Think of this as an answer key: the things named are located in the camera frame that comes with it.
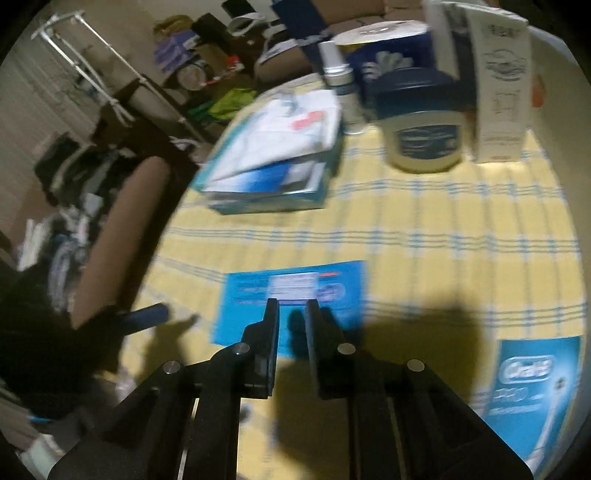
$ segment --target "yellow tablecloth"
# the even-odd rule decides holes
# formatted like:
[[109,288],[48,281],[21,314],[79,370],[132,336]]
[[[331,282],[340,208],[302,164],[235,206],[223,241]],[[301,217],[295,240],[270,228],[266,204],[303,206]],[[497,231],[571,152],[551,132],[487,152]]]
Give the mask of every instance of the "yellow tablecloth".
[[[584,335],[577,239],[532,134],[518,163],[416,175],[383,155],[378,128],[347,137],[320,210],[221,216],[189,190],[136,302],[167,302],[173,320],[128,338],[122,365],[142,379],[171,358],[209,359],[226,273],[349,260],[366,261],[366,346],[424,360],[476,411],[500,340]],[[344,405],[313,397],[307,365],[280,359],[272,399],[243,404],[242,476],[348,477]]]

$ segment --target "electric toothbrush image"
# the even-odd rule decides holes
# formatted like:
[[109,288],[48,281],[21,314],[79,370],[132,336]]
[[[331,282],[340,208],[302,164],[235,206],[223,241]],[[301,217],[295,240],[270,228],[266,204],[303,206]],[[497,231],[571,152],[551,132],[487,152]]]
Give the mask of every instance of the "electric toothbrush image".
[[540,466],[542,460],[544,460],[546,443],[548,442],[548,437],[550,437],[550,430],[554,425],[554,419],[556,418],[556,412],[558,410],[558,400],[560,394],[564,391],[565,383],[566,379],[561,377],[554,384],[554,391],[550,394],[550,408],[548,409],[548,416],[544,422],[542,433],[540,434],[538,442],[535,444],[534,450],[530,453],[530,456],[525,461],[532,472],[535,472]]
[[324,81],[335,92],[341,106],[346,135],[365,132],[367,121],[359,101],[359,88],[353,78],[353,69],[343,59],[337,44],[330,40],[319,44],[324,65]]
[[501,340],[498,367],[483,420],[537,478],[569,428],[583,362],[583,337]]

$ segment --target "wall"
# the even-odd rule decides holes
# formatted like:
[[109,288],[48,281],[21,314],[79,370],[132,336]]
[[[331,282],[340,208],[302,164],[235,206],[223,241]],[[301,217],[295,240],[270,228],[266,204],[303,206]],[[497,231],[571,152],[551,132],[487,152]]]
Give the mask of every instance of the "wall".
[[[77,74],[31,33],[54,12],[86,11],[88,22],[137,70],[157,82],[164,79],[152,59],[154,18],[135,0],[54,0],[31,22],[0,66],[0,230],[11,230],[27,190],[36,181],[33,166],[52,135],[70,132],[84,141],[94,130],[100,105],[76,88]],[[59,31],[102,71],[117,89],[133,78],[114,56],[80,25]],[[168,118],[168,110],[148,92],[139,95],[143,110]]]

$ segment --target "white packaging box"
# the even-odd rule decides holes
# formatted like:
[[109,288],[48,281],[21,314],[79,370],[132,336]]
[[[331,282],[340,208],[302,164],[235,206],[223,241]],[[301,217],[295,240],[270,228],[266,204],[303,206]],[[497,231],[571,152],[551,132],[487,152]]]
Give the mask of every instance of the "white packaging box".
[[478,87],[475,159],[518,161],[531,114],[528,21],[499,8],[457,6],[466,14]]
[[454,35],[469,38],[476,80],[476,162],[517,161],[530,124],[532,63],[528,21],[500,8],[423,0],[437,67],[457,77]]

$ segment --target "clutter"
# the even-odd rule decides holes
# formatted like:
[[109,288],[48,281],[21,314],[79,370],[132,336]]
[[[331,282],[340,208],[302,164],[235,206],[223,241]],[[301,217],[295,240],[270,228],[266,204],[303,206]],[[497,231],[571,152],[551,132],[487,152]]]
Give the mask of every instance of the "clutter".
[[256,60],[264,49],[262,31],[266,28],[262,23],[243,36],[235,37],[227,31],[226,25],[209,13],[199,17],[191,26],[202,42],[218,46],[227,56],[238,56],[249,75],[253,74]]
[[[56,52],[58,52],[59,55],[61,55],[61,57],[67,61],[68,64],[72,66],[72,68],[74,68],[82,78],[90,83],[90,85],[98,92],[98,94],[100,94],[100,97],[103,98],[106,103],[108,103],[108,105],[112,108],[117,120],[124,127],[128,127],[134,122],[135,117],[133,114],[130,113],[129,109],[124,108],[117,101],[117,99],[111,96],[100,75],[98,75],[98,73],[92,69],[90,64],[84,60],[84,57],[70,43],[68,43],[66,39],[61,36],[61,34],[56,31],[56,25],[67,20],[71,21],[72,23],[79,23],[92,35],[94,35],[119,61],[121,61],[131,71],[137,81],[139,81],[140,85],[148,89],[162,103],[166,104],[169,110],[171,110],[175,115],[178,115],[178,122],[182,124],[192,136],[201,140],[207,140],[206,135],[203,135],[203,131],[196,129],[187,120],[184,114],[180,112],[170,101],[170,97],[163,94],[162,89],[159,86],[155,85],[154,82],[150,81],[149,78],[138,72],[117,50],[113,48],[109,42],[100,36],[100,34],[84,18],[84,10],[78,10],[64,15],[52,15],[49,20],[47,20],[43,25],[33,32],[31,39],[40,37]],[[83,69],[80,66],[80,62],[86,66],[86,69]]]
[[220,213],[322,206],[342,150],[336,96],[278,95],[226,133],[193,181]]
[[57,313],[70,312],[88,252],[104,217],[138,157],[95,145],[79,147],[67,135],[58,137],[35,166],[48,200],[60,206],[42,222],[27,221],[18,270],[47,266],[47,297]]
[[199,36],[191,30],[174,33],[159,42],[154,50],[154,61],[164,73],[173,72],[191,60]]
[[215,100],[208,100],[195,108],[191,108],[187,113],[194,121],[206,127],[216,121],[216,119],[209,113],[209,109],[215,102]]
[[353,79],[353,69],[345,63],[334,41],[322,42],[319,48],[324,64],[324,80],[339,100],[345,134],[363,133],[367,122],[359,103],[359,88]]
[[53,466],[65,455],[51,435],[40,434],[31,447],[19,455],[34,478],[46,479]]
[[244,70],[244,64],[240,61],[240,57],[237,55],[230,55],[227,58],[228,69],[230,72],[241,72]]
[[393,70],[434,68],[428,25],[416,20],[379,22],[335,36],[362,85]]
[[215,76],[223,75],[228,68],[228,55],[216,44],[199,45],[195,52],[212,68]]
[[260,25],[268,25],[265,16],[256,12],[250,12],[232,18],[228,25],[228,33],[233,37],[243,37],[250,30]]
[[[162,87],[157,85],[149,77],[143,77],[143,81],[149,83],[153,89],[163,96],[169,105],[181,112],[180,105]],[[133,97],[141,86],[142,79],[136,78],[114,93],[113,98],[120,105],[131,110],[133,109],[131,105]],[[92,142],[103,148],[109,148],[114,145],[120,149],[119,151],[123,149],[131,151],[138,158],[152,156],[166,158],[167,161],[171,161],[180,168],[184,168],[187,164],[187,156],[170,142],[171,134],[164,132],[140,111],[133,109],[133,112],[135,114],[134,122],[130,125],[122,125],[115,115],[113,106],[110,104],[103,105],[100,110],[100,120],[91,137]],[[188,119],[187,122],[191,123],[191,127],[195,131],[199,131],[197,140],[203,139],[206,142],[214,143],[216,138],[218,138],[201,127],[197,122],[192,121],[192,119]]]
[[212,78],[211,68],[203,60],[190,61],[177,71],[178,84],[189,92],[203,89]]
[[318,43],[330,40],[331,34],[311,0],[278,0],[271,7],[285,24],[316,72],[322,72]]
[[191,30],[193,20],[188,15],[173,15],[154,25],[154,40],[159,43],[172,35]]
[[432,173],[461,160],[466,98],[459,82],[437,70],[405,69],[370,83],[368,97],[387,162]]
[[271,48],[269,48],[269,50],[264,51],[256,62],[258,64],[265,63],[267,60],[271,60],[273,57],[277,57],[280,53],[283,53],[295,47],[297,47],[297,42],[293,38],[280,41],[279,43],[276,43]]

